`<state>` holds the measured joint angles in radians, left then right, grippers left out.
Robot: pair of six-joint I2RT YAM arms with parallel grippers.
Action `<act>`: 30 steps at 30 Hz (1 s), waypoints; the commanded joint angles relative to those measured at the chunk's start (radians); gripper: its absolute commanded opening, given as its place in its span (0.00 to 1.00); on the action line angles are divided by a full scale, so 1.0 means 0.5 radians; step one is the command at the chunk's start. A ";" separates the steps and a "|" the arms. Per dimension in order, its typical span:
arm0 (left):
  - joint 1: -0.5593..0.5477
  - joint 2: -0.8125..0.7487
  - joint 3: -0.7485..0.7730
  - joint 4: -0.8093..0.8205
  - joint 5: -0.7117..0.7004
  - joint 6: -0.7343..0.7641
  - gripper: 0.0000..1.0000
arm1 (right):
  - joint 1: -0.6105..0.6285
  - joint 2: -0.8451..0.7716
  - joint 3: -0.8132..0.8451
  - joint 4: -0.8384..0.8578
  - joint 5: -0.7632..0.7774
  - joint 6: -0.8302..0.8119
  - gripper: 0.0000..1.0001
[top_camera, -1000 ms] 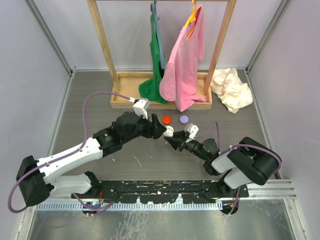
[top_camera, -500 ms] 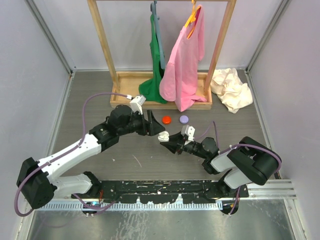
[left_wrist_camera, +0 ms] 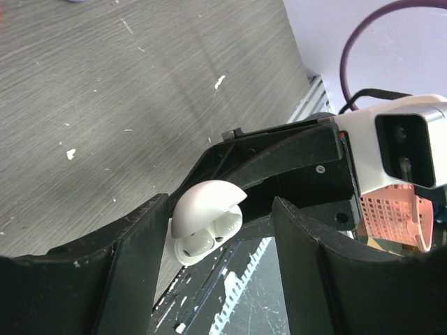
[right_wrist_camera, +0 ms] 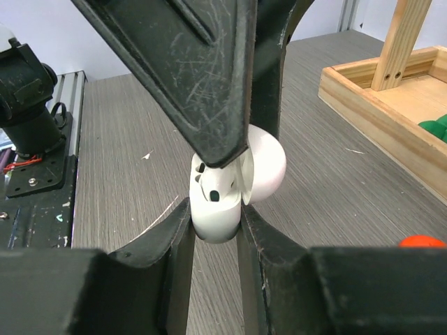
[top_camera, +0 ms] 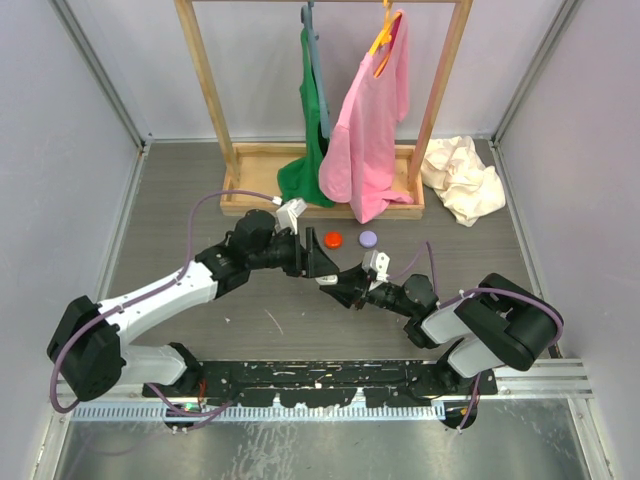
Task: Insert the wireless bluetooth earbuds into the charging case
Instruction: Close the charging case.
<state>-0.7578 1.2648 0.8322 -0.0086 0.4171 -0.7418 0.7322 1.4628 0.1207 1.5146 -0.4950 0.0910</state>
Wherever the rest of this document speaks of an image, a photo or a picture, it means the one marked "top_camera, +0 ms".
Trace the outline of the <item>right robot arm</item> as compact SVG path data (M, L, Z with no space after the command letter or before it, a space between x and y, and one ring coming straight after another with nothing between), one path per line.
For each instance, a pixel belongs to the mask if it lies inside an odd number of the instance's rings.
M529 370L564 329L554 307L497 273L445 302L422 274L397 285L377 281L371 271L356 266L317 283L347 308L370 304L405 317L403 330L419 348L435 349L452 341L438 370L440 385L452 394L465 391L485 370L503 365Z

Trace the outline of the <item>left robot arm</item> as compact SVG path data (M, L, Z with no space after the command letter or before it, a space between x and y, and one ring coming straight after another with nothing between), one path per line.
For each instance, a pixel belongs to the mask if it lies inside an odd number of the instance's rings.
M180 270L114 299L71 301L47 347L54 378L63 378L77 401L88 402L116 385L167 386L178 396L194 393L203 367L182 344L143 347L143 333L192 307L217 300L246 284L254 270L281 269L290 277L318 278L338 273L312 227L304 234L275 217L251 210L222 242Z

